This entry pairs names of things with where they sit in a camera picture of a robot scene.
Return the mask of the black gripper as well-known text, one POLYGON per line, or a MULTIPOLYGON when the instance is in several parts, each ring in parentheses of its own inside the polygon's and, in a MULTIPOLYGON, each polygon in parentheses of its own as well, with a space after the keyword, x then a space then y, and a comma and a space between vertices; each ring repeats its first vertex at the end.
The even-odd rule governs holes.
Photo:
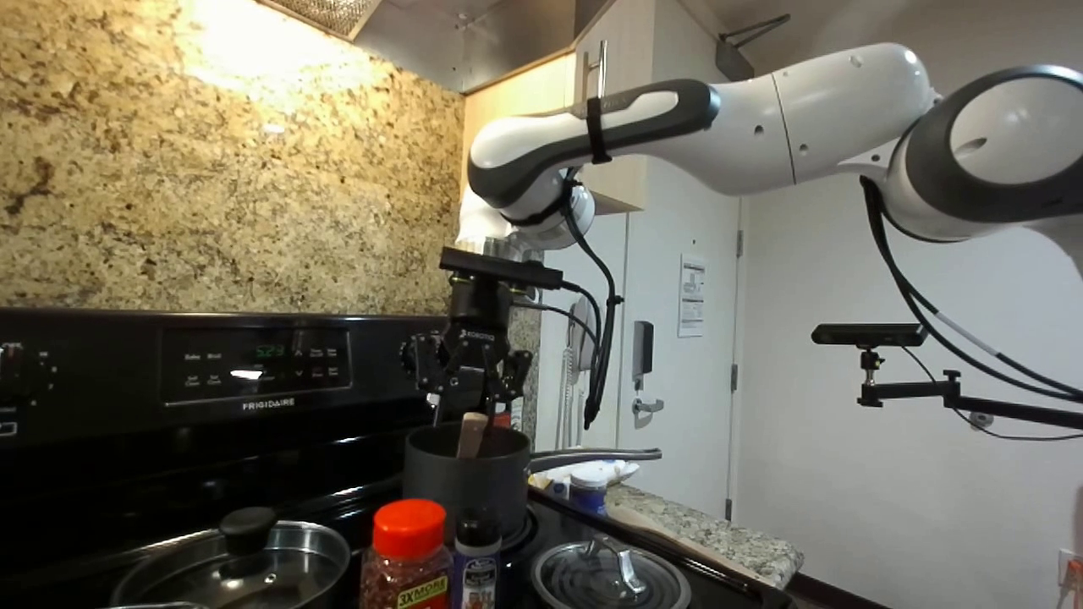
POLYGON ((488 413, 491 427, 515 427, 531 356, 510 349, 507 310, 504 281, 453 272, 446 321, 407 337, 403 357, 433 427, 457 413, 488 413))

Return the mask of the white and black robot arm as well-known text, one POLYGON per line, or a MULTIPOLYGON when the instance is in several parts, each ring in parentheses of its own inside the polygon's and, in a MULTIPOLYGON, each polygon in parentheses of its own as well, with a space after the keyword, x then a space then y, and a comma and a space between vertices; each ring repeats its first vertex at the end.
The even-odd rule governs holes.
POLYGON ((488 122, 466 146, 466 199, 488 225, 442 250, 452 321, 411 340, 442 409, 522 394, 528 356, 507 343, 507 294, 556 287, 537 263, 586 237, 586 166, 647 154, 729 195, 824 177, 861 178, 878 224, 962 243, 1007 225, 1083 243, 1083 76, 1062 65, 999 66, 941 95, 905 42, 820 54, 746 81, 669 76, 580 108, 488 122))

